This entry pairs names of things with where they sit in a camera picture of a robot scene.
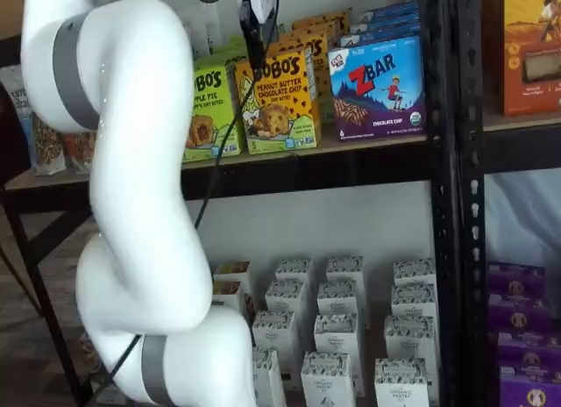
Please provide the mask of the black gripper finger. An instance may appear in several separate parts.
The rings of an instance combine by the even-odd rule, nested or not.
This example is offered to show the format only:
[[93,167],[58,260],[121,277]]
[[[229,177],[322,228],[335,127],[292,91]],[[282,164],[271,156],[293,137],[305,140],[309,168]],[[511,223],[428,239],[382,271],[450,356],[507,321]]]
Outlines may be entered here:
[[263,42],[262,24],[256,17],[251,0],[242,0],[239,21],[245,39],[251,68],[260,68],[266,51]]

